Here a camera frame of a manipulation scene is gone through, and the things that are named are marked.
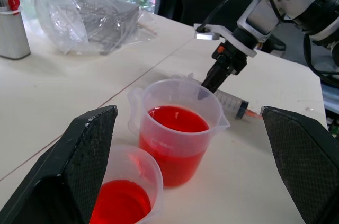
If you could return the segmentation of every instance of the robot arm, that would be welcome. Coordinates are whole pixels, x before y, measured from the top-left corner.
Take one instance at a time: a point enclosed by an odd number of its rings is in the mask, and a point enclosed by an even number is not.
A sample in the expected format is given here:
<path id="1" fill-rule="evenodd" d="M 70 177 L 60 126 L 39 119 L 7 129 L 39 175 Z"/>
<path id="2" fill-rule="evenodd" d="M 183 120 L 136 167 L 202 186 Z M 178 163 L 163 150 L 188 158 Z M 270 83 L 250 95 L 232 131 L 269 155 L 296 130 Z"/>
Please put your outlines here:
<path id="1" fill-rule="evenodd" d="M 223 26 L 194 25 L 197 39 L 226 39 L 213 53 L 216 63 L 202 83 L 215 92 L 231 74 L 237 75 L 246 66 L 247 56 L 254 57 L 253 50 L 265 42 L 281 18 L 289 17 L 305 34 L 318 45 L 331 49 L 333 58 L 339 57 L 339 0 L 273 0 L 276 11 L 269 0 L 253 0 L 237 21 L 238 27 L 231 33 Z"/>

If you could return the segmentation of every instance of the plastic bag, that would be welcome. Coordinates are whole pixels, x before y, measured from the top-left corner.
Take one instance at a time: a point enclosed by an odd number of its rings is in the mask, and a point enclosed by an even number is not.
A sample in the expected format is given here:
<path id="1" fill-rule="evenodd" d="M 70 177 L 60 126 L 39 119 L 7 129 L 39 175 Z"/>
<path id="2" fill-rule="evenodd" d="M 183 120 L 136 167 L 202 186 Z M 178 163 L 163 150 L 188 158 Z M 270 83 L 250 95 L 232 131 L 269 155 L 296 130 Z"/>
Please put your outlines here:
<path id="1" fill-rule="evenodd" d="M 26 7 L 33 7 L 35 15 L 26 16 Z M 149 41 L 157 35 L 151 16 L 124 0 L 24 0 L 23 8 L 24 23 L 29 21 L 36 32 L 32 22 L 38 21 L 63 53 L 107 55 L 124 43 Z"/>

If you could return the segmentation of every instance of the plastic measuring cup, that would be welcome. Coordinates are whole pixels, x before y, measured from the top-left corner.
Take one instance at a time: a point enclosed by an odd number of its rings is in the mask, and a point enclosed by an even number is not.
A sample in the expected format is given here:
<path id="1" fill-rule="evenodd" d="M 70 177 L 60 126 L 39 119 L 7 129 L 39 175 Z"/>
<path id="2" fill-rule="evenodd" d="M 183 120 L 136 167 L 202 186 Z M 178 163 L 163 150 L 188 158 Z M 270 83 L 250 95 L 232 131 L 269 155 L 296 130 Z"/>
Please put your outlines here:
<path id="1" fill-rule="evenodd" d="M 141 98 L 140 129 L 135 124 L 138 98 Z M 187 182 L 197 170 L 211 138 L 230 126 L 217 97 L 189 80 L 166 79 L 155 82 L 145 90 L 132 90 L 128 99 L 131 104 L 128 127 L 139 135 L 139 146 L 158 162 L 165 186 Z M 203 118 L 209 129 L 201 132 L 170 129 L 148 113 L 162 106 L 178 106 L 192 111 Z"/>
<path id="2" fill-rule="evenodd" d="M 162 211 L 163 177 L 156 161 L 144 150 L 134 146 L 113 146 L 103 184 L 114 180 L 129 180 L 147 193 L 151 212 L 137 224 L 146 223 Z"/>

